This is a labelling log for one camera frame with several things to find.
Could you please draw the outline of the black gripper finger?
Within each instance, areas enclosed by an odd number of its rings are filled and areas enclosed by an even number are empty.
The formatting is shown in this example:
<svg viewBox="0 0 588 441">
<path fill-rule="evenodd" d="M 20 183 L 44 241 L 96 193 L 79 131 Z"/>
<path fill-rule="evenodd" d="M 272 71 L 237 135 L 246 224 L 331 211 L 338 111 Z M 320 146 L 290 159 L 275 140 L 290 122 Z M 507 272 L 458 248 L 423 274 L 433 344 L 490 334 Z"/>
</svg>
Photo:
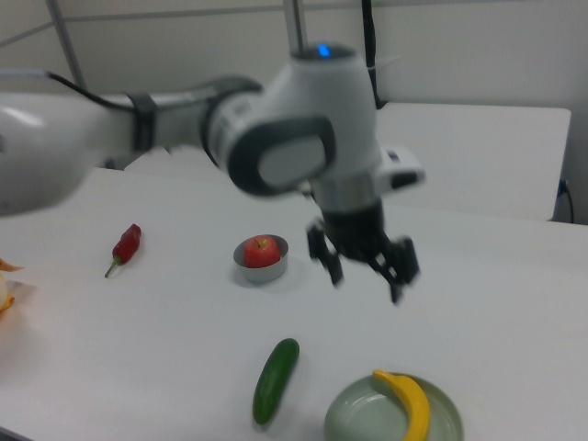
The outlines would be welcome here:
<svg viewBox="0 0 588 441">
<path fill-rule="evenodd" d="M 367 264 L 389 284 L 393 304 L 399 303 L 403 287 L 410 285 L 420 273 L 413 240 L 408 236 L 393 241 L 387 235 L 380 235 Z"/>
<path fill-rule="evenodd" d="M 328 272 L 332 285 L 337 287 L 344 279 L 343 269 L 339 254 L 327 246 L 327 236 L 320 220 L 315 220 L 308 227 L 307 243 L 311 260 L 321 263 Z"/>
</svg>

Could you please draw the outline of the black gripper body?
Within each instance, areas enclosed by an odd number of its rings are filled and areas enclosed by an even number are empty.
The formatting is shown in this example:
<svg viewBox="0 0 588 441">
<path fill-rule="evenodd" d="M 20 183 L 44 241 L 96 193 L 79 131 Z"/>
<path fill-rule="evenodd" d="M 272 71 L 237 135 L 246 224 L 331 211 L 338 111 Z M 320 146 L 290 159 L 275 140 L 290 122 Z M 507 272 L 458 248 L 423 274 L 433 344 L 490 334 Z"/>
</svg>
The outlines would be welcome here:
<svg viewBox="0 0 588 441">
<path fill-rule="evenodd" d="M 381 201 L 353 212 L 323 211 L 322 219 L 326 236 L 348 259 L 368 262 L 390 242 Z"/>
</svg>

